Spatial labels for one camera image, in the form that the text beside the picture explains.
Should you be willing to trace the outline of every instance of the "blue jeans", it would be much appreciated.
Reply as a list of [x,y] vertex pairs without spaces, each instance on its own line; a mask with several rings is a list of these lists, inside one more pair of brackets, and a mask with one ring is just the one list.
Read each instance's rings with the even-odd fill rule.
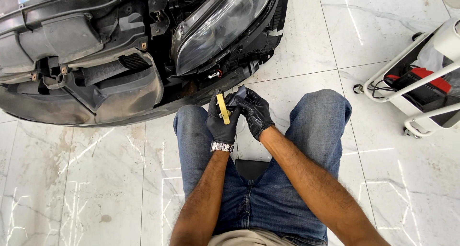
[[[350,103],[333,90],[305,94],[289,115],[285,136],[335,178],[339,174],[340,138],[351,115]],[[213,136],[207,112],[187,105],[174,119],[185,197],[193,191],[211,157]],[[261,228],[299,246],[327,245],[326,226],[310,211],[275,159],[256,180],[247,180],[229,158],[214,235]]]

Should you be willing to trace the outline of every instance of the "wristwatch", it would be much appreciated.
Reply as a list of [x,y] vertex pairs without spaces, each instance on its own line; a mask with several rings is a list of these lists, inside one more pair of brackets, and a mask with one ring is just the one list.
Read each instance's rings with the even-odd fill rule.
[[219,151],[232,153],[233,148],[234,148],[234,146],[231,145],[231,144],[219,143],[219,142],[216,142],[214,140],[211,142],[211,151],[212,152],[214,152],[215,150],[219,150]]

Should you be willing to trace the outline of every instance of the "caster wheel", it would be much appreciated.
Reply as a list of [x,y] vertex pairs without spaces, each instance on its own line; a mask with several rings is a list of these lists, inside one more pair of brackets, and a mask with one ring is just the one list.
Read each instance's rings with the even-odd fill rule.
[[416,139],[420,139],[422,138],[421,136],[418,136],[418,135],[414,135],[411,131],[409,131],[409,129],[407,129],[406,127],[404,127],[404,134],[405,135],[408,135],[408,136],[411,136],[411,137],[414,137]]
[[356,84],[353,86],[353,92],[356,94],[362,94],[364,93],[364,90],[362,90],[362,85],[361,84]]
[[418,33],[415,33],[413,36],[412,36],[412,41],[415,41],[415,39],[417,37],[419,37],[421,34],[423,34],[422,32],[418,32]]

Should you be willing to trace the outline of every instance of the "black glove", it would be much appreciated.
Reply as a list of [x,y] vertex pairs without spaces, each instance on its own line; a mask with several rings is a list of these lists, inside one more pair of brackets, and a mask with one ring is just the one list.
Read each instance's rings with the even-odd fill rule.
[[224,144],[234,144],[236,135],[236,123],[241,114],[241,107],[237,106],[230,116],[230,124],[224,124],[224,120],[219,117],[217,112],[217,90],[214,91],[211,101],[209,102],[209,110],[207,112],[206,125],[214,137],[214,141]]
[[235,102],[243,108],[249,131],[257,141],[262,131],[275,124],[270,117],[268,102],[253,90],[246,88],[246,98],[235,98]]

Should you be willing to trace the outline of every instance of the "headlight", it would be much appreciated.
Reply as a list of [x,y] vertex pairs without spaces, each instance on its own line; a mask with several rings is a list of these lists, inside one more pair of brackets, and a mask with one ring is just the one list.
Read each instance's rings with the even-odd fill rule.
[[174,33],[172,56],[177,75],[200,66],[232,43],[259,16],[268,1],[226,0],[190,37],[183,40],[187,31],[216,3],[216,0],[207,0],[181,22]]

